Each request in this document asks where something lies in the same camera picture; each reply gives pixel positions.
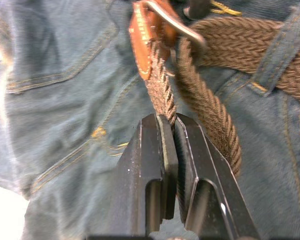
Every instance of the blue denim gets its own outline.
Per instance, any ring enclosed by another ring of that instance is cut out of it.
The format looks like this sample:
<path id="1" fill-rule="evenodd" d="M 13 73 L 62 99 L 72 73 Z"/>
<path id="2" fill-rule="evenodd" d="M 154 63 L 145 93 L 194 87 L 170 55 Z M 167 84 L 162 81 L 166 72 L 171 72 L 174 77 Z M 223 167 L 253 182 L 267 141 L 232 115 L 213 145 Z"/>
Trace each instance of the blue denim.
<path id="1" fill-rule="evenodd" d="M 220 2 L 289 24 L 300 0 Z M 181 15 L 184 4 L 174 6 Z M 131 14 L 125 0 L 0 0 L 0 186 L 29 200 L 23 240 L 109 234 L 114 169 L 139 120 L 154 113 L 131 49 Z M 238 184 L 261 237 L 300 237 L 300 103 L 277 88 L 260 95 L 254 77 L 234 69 L 200 73 L 237 128 Z M 178 112 L 196 118 L 173 88 Z M 195 238 L 178 205 L 151 235 Z"/>

